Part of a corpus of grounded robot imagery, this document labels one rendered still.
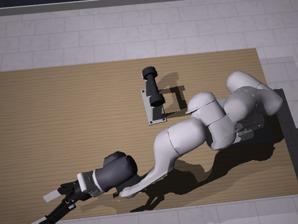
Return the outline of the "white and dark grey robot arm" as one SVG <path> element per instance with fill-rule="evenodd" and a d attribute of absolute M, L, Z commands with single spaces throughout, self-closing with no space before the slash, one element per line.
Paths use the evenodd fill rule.
<path fill-rule="evenodd" d="M 264 127 L 263 115 L 275 115 L 283 106 L 283 99 L 274 90 L 240 70 L 227 78 L 226 88 L 231 94 L 223 109 L 212 93 L 201 92 L 188 103 L 188 119 L 157 134 L 154 169 L 140 177 L 132 156 L 116 151 L 104 158 L 102 168 L 77 175 L 81 191 L 97 197 L 116 187 L 119 196 L 132 198 L 169 173 L 178 158 L 205 141 L 212 150 L 226 149 L 236 135 Z"/>

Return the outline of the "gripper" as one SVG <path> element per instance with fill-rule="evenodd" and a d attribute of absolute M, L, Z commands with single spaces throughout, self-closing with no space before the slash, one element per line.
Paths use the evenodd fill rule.
<path fill-rule="evenodd" d="M 49 202 L 63 194 L 66 196 L 57 208 L 55 208 L 48 216 L 45 215 L 45 217 L 35 221 L 32 224 L 55 224 L 67 213 L 76 208 L 75 202 L 78 200 L 85 201 L 92 197 L 90 194 L 83 193 L 81 191 L 79 181 L 77 180 L 74 182 L 61 184 L 59 189 L 56 189 L 53 192 L 43 196 L 43 199 L 46 202 Z"/>

